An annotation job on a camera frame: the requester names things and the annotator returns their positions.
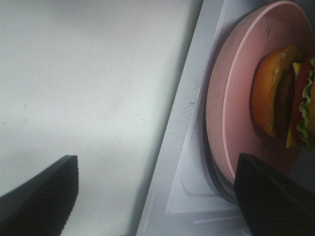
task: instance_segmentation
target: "burger patty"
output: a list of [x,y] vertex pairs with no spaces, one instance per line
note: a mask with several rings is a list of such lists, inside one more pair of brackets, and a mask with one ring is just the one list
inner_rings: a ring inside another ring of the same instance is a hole
[[286,139],[289,129],[292,102],[294,97],[295,74],[293,66],[283,74],[275,95],[274,116],[275,128],[280,138]]

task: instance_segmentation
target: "black object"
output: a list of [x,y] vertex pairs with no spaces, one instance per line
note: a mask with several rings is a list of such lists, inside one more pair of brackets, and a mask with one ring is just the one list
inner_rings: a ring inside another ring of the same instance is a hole
[[0,198],[0,236],[59,236],[77,194],[77,156],[64,156]]
[[232,204],[237,205],[237,199],[234,193],[233,184],[230,183],[225,176],[222,174],[220,169],[218,168],[211,150],[208,141],[207,135],[207,126],[206,126],[206,115],[204,114],[203,119],[203,147],[205,154],[205,162],[208,169],[209,176],[213,185],[215,186],[219,195],[225,200],[229,201]]
[[315,236],[315,194],[241,153],[234,190],[253,236]]

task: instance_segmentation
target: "scratch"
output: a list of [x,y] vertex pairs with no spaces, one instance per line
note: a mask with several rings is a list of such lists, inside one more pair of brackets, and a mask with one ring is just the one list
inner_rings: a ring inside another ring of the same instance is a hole
[[195,102],[191,102],[188,106],[182,108],[182,110],[185,110],[185,109],[187,109],[188,107],[191,107],[191,106],[194,105],[194,104],[195,104]]
[[269,27],[267,27],[267,29],[266,29],[266,36],[268,37],[269,36],[269,34],[270,34],[270,29],[271,29],[271,27],[269,26]]

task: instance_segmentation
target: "white surface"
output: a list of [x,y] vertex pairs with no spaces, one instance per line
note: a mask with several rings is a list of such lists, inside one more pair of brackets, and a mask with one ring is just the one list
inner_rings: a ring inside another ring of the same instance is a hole
[[66,154],[63,236],[131,234],[201,1],[0,2],[0,195]]

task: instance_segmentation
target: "lettuce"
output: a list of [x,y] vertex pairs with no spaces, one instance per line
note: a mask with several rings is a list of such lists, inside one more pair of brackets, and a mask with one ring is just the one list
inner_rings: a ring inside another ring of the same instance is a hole
[[[315,57],[311,59],[310,63],[315,68]],[[308,117],[308,106],[311,103],[311,87],[314,82],[315,70],[310,71],[310,75],[308,77],[309,83],[303,89],[303,98],[306,98],[303,102],[301,102],[299,106],[299,110],[302,113],[302,119],[296,126],[296,129],[300,132],[301,139],[306,143],[307,149],[314,149],[314,146],[311,144],[310,133],[307,129],[310,123],[310,119]]]

